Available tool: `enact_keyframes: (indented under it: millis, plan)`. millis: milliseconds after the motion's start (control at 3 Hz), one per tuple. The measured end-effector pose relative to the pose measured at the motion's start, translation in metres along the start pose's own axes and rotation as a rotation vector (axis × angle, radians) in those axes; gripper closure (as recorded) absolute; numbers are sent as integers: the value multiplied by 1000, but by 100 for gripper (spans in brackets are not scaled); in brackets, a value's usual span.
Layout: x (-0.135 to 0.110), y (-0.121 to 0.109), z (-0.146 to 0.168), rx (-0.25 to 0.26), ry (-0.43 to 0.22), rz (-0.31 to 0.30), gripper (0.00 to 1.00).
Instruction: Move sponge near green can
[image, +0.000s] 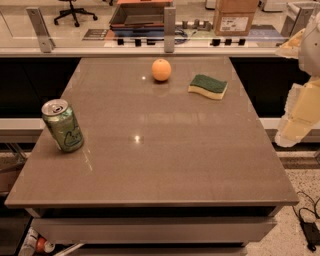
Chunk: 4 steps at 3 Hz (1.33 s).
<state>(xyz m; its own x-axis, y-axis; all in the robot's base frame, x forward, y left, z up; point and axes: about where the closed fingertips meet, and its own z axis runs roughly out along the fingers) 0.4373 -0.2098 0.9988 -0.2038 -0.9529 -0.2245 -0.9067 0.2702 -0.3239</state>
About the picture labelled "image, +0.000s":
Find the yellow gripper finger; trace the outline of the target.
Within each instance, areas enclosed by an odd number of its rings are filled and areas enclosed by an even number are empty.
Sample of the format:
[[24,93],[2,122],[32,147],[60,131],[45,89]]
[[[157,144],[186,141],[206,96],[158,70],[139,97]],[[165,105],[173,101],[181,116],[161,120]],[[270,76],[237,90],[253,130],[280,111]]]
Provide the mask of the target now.
[[320,80],[312,80],[304,85],[294,83],[284,110],[275,142],[281,147],[292,147],[300,143],[320,121]]
[[284,58],[300,59],[302,57],[302,46],[305,29],[299,30],[288,41],[284,42],[275,51],[275,54]]

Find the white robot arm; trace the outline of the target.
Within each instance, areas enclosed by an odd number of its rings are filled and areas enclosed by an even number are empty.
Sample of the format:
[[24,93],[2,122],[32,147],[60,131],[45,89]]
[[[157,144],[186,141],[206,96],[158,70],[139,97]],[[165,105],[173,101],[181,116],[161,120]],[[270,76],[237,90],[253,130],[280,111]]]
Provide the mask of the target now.
[[278,146],[292,147],[320,121],[320,13],[282,44],[276,54],[297,59],[299,69],[310,75],[304,85],[294,83],[289,90],[275,135]]

